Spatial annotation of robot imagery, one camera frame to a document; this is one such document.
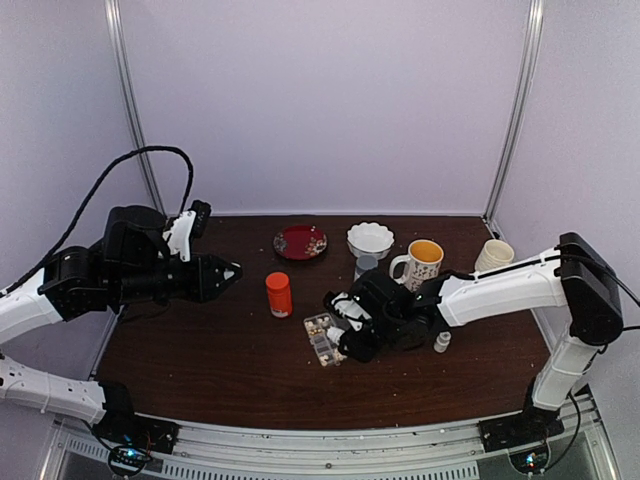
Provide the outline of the small white dropper bottle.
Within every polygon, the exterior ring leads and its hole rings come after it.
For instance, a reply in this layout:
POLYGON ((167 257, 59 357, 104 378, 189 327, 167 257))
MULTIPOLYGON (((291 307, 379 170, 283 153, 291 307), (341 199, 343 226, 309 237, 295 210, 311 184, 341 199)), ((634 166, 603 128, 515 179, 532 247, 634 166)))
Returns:
POLYGON ((448 349, 450 342, 451 333, 448 331, 441 332, 434 341, 434 351, 439 354, 444 353, 448 349))

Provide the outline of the grey cap pill bottle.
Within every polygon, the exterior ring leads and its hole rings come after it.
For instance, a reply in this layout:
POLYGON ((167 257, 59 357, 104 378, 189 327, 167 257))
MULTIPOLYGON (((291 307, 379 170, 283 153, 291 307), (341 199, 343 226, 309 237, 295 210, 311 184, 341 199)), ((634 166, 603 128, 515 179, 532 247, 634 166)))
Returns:
POLYGON ((361 255, 356 259, 354 268, 354 280, 357 281, 363 274, 378 267, 378 259, 372 255, 361 255))

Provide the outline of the clear plastic pill organizer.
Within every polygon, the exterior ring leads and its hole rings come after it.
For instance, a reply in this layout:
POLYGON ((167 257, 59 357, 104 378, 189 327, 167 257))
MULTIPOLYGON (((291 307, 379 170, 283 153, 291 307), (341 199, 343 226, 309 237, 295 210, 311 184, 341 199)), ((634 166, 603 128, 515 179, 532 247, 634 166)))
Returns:
POLYGON ((339 335, 331 329, 345 330, 342 322, 327 312, 323 312, 302 321, 309 343, 322 367, 340 366, 348 357, 338 349, 339 335))

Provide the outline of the orange pill bottle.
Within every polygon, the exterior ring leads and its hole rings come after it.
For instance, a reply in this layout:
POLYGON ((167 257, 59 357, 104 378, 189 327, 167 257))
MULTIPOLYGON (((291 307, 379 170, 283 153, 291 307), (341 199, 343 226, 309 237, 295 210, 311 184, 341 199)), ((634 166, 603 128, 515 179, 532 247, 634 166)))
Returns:
POLYGON ((283 272, 270 273, 265 279, 269 309, 276 318, 287 318, 293 313, 289 276, 283 272))

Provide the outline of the small white pill bottle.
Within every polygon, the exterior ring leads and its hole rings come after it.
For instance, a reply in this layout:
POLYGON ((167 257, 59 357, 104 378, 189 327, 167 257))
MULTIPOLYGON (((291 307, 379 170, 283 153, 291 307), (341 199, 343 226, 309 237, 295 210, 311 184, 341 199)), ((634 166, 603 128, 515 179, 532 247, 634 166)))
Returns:
POLYGON ((327 331, 326 331, 326 336, 327 338, 334 344, 338 345, 340 343, 340 339, 341 337, 346 333, 345 330, 339 328, 339 327, 335 327, 335 326, 331 326, 327 331))

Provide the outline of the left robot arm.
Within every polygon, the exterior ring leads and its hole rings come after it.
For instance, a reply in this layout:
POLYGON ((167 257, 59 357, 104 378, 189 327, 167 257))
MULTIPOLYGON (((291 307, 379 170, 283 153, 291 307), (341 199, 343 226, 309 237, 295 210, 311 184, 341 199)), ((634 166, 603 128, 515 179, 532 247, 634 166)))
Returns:
POLYGON ((55 249, 1 295, 1 398, 105 426, 123 444, 144 433, 125 386, 88 377, 99 321, 136 303, 205 303, 242 276, 239 264, 195 253, 210 216, 194 201, 173 219, 146 206, 113 208, 89 247, 55 249))

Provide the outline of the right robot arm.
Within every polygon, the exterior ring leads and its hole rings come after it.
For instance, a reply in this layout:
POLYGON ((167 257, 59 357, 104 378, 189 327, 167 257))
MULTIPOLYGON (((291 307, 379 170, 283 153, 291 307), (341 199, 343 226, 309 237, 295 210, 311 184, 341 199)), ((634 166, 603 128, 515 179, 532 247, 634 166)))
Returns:
POLYGON ((579 234, 509 266, 463 274, 445 271, 410 290, 378 270, 349 290, 329 292, 325 308, 348 322, 336 333, 339 351, 366 363, 383 348, 411 350, 443 332, 520 311, 567 310, 551 356, 513 419, 519 440, 535 440, 581 380, 590 363, 624 329, 619 280, 579 234))

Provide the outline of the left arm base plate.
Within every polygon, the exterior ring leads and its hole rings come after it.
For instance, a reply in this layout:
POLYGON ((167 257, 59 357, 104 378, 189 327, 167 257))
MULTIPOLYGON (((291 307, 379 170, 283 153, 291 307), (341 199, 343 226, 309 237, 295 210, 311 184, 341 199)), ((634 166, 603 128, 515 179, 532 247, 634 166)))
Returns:
POLYGON ((175 422, 134 413, 107 411, 103 418, 92 426, 92 430, 104 440, 151 452, 172 454, 179 426, 175 422))

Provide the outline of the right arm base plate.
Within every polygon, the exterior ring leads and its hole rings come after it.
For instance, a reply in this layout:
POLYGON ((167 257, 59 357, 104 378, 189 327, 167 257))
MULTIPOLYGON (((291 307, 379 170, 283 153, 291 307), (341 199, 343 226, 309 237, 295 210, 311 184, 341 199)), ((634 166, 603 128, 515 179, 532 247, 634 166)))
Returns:
POLYGON ((558 411, 535 407, 478 424, 486 453, 542 442, 565 431, 558 411))

